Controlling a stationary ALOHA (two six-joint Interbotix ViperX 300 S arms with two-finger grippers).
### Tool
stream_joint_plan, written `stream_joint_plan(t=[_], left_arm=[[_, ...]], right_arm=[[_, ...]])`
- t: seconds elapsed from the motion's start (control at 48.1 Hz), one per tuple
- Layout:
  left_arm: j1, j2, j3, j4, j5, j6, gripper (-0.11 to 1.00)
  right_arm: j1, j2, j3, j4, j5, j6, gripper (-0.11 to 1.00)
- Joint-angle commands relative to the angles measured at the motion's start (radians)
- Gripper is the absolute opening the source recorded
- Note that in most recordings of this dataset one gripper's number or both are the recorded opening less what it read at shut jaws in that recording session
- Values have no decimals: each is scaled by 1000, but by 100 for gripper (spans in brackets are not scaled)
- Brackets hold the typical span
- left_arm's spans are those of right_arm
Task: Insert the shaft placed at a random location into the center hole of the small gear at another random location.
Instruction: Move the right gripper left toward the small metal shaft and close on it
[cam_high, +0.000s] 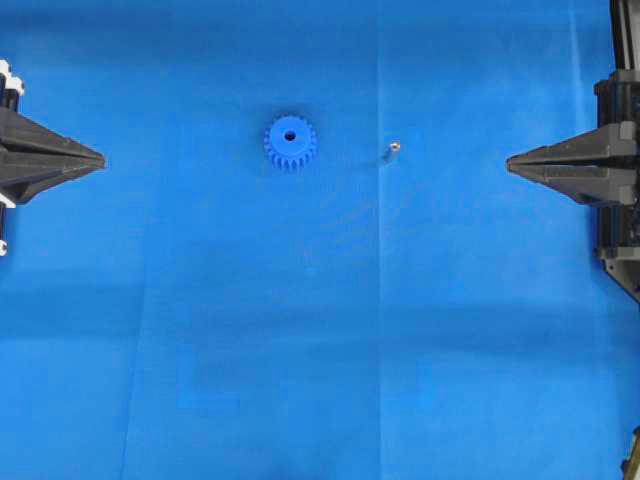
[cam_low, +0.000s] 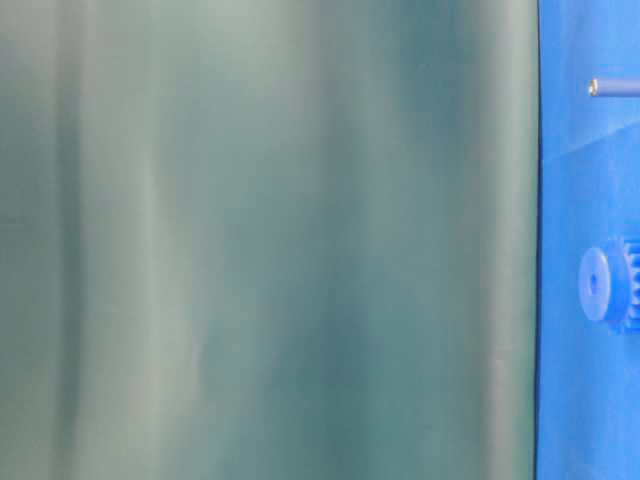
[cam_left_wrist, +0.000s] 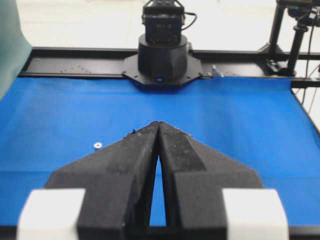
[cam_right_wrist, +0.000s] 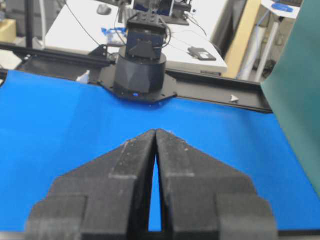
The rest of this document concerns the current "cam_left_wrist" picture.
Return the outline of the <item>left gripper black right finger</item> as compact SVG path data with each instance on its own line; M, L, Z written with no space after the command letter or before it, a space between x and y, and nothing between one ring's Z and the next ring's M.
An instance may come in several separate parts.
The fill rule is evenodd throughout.
M276 190L257 172L187 133L159 124L167 222L184 240L287 240Z

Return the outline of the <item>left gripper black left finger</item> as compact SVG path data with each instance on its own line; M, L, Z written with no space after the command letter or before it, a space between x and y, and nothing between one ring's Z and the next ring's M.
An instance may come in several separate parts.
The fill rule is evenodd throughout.
M19 240L123 240L150 217L159 122L56 169L20 213Z

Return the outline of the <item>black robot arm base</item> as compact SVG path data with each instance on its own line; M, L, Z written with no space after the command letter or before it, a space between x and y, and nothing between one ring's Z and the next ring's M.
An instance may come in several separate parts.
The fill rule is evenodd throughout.
M183 86L203 76L202 63L189 53L182 32L188 13L178 0L149 0L142 8L145 32L137 54L123 63L123 76L148 87Z

